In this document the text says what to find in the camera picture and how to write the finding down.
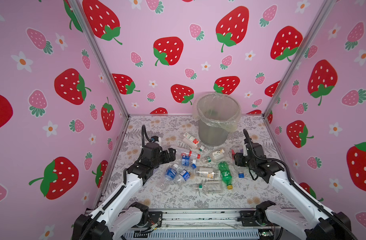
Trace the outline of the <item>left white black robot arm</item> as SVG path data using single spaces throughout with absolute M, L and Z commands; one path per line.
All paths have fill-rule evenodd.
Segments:
M 80 215 L 73 228 L 73 240 L 120 240 L 131 227 L 148 222 L 149 207 L 134 203 L 124 209 L 160 165 L 176 160 L 176 149 L 163 150 L 158 142 L 147 143 L 139 158 L 124 173 L 123 182 L 89 215 Z

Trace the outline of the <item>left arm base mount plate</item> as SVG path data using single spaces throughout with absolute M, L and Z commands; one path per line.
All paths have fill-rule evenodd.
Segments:
M 134 228 L 150 228 L 152 225 L 157 224 L 157 228 L 162 226 L 163 212 L 151 211 L 148 215 L 142 218 L 141 222 L 134 225 Z

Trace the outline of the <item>green Sprite bottle yellow cap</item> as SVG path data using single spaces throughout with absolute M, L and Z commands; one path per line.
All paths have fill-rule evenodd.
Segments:
M 219 168 L 219 171 L 220 171 L 222 181 L 225 183 L 226 188 L 228 190 L 232 190 L 233 189 L 232 175 L 231 175 L 231 171 L 229 169 L 228 163 L 225 162 L 225 161 L 222 161 L 218 164 L 218 168 Z

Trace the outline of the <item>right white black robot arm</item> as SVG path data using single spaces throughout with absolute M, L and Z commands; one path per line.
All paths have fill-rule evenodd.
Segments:
M 351 221 L 344 213 L 333 212 L 304 190 L 291 178 L 283 162 L 266 158 L 260 144 L 245 142 L 242 146 L 233 146 L 231 156 L 237 167 L 247 168 L 252 176 L 273 186 L 301 214 L 298 217 L 272 201 L 265 201 L 256 206 L 253 216 L 241 217 L 240 221 L 276 224 L 302 240 L 356 239 Z

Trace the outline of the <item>clear bottle blue label white cap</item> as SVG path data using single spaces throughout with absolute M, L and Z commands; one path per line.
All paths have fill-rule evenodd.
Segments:
M 182 153 L 180 158 L 180 165 L 183 167 L 197 167 L 196 159 L 192 159 L 188 154 Z

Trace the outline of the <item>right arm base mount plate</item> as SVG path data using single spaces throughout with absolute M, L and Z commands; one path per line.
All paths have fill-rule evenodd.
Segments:
M 270 222 L 264 211 L 240 211 L 240 216 L 237 218 L 244 227 L 275 227 L 276 224 Z

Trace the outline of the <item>clear bottle with blue cap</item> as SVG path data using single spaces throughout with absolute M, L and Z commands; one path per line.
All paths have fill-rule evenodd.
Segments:
M 237 169 L 237 174 L 238 174 L 238 177 L 240 178 L 240 179 L 243 179 L 243 178 L 245 178 L 245 168 L 238 168 Z

